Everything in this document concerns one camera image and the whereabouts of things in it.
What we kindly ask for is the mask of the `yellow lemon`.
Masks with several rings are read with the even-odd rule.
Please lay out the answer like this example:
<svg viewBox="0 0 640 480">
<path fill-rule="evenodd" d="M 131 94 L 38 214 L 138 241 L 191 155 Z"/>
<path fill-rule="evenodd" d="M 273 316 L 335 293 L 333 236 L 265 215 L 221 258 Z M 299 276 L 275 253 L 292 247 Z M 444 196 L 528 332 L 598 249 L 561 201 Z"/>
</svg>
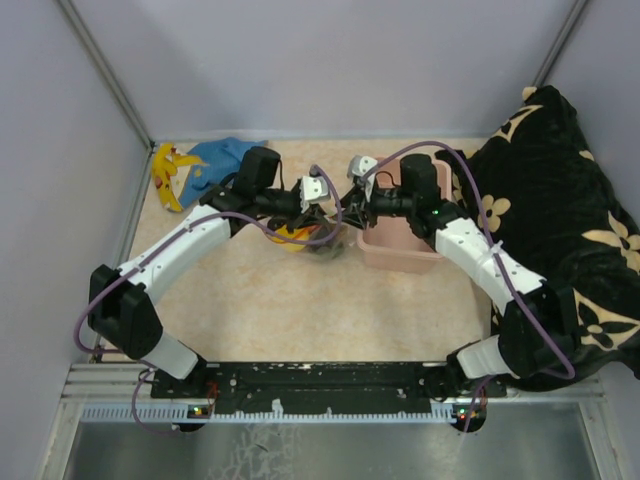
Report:
<svg viewBox="0 0 640 480">
<path fill-rule="evenodd" d="M 307 247 L 307 243 L 312 240 L 316 230 L 317 228 L 288 230 L 286 226 L 282 226 L 276 231 L 280 237 L 271 237 L 271 241 L 288 252 L 298 253 Z"/>
</svg>

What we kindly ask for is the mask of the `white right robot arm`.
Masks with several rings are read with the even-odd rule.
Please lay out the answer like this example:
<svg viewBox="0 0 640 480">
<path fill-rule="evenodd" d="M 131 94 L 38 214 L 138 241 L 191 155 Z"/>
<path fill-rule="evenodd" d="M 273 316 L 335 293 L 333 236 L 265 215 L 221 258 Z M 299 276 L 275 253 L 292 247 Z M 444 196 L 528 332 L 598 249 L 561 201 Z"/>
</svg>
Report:
<svg viewBox="0 0 640 480">
<path fill-rule="evenodd" d="M 498 244 L 488 240 L 476 223 L 454 202 L 441 196 L 437 171 L 426 155 L 400 161 L 398 186 L 382 188 L 374 172 L 377 160 L 354 157 L 347 175 L 352 189 L 341 203 L 360 218 L 363 228 L 379 217 L 401 217 L 412 233 L 457 265 L 494 303 L 501 317 L 498 333 L 460 348 L 446 372 L 448 387 L 470 395 L 482 377 L 539 373 L 572 379 L 570 358 L 579 347 L 576 304 L 571 288 L 525 268 Z M 557 372 L 555 366 L 563 365 Z"/>
</svg>

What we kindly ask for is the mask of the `pink plastic bin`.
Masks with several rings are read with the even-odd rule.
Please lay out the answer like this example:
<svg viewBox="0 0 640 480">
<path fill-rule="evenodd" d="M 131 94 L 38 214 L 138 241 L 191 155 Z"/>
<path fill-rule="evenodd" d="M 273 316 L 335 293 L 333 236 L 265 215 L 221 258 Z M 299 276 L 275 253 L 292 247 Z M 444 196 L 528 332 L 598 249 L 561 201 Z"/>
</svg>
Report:
<svg viewBox="0 0 640 480">
<path fill-rule="evenodd" d="M 442 161 L 433 159 L 437 184 L 442 199 L 452 199 L 451 169 Z M 380 187 L 391 188 L 401 183 L 400 160 L 395 159 L 376 175 Z M 446 259 L 433 251 L 427 243 L 415 237 L 404 218 L 382 217 L 378 223 L 358 231 L 356 244 L 363 253 L 367 267 L 395 272 L 425 274 Z"/>
</svg>

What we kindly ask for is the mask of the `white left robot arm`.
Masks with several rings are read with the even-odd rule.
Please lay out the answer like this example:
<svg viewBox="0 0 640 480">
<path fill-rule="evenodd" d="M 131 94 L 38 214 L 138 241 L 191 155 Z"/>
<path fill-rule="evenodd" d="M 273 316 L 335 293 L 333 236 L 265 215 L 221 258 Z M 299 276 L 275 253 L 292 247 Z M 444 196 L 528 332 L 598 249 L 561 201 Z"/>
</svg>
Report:
<svg viewBox="0 0 640 480">
<path fill-rule="evenodd" d="M 317 165 L 290 190 L 273 182 L 280 155 L 249 149 L 235 175 L 215 184 L 191 213 L 154 246 L 116 267 L 97 268 L 90 280 L 88 327 L 128 358 L 172 377 L 176 389 L 194 397 L 208 384 L 202 358 L 167 333 L 156 304 L 172 284 L 203 256 L 261 218 L 301 218 L 309 209 L 338 200 L 335 186 Z"/>
</svg>

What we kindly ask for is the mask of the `dark purple fruit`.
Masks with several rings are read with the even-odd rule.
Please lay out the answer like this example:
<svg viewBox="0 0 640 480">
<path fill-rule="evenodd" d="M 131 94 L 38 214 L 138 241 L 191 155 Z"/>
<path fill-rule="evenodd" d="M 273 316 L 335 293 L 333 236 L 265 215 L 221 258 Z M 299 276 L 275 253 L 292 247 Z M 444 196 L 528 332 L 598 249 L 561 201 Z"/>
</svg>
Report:
<svg viewBox="0 0 640 480">
<path fill-rule="evenodd" d="M 306 253 L 317 261 L 331 261 L 340 257 L 345 251 L 345 241 L 336 236 L 327 243 L 308 246 Z"/>
</svg>

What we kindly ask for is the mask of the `clear zip bag orange zipper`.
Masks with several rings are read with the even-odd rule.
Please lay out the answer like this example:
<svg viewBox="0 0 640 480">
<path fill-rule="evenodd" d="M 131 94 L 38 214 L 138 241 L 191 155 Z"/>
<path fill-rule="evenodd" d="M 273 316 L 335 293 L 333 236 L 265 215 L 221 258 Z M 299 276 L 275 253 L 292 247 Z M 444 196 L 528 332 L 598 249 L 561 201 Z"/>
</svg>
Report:
<svg viewBox="0 0 640 480">
<path fill-rule="evenodd" d="M 318 260 L 333 260 L 346 253 L 351 246 L 349 225 L 342 223 L 339 231 L 328 242 L 310 245 L 310 242 L 324 239 L 337 226 L 337 213 L 321 205 L 312 205 L 301 217 L 287 220 L 284 217 L 272 217 L 267 227 L 286 237 L 287 241 L 266 234 L 266 237 L 281 249 L 292 254 L 304 254 Z"/>
</svg>

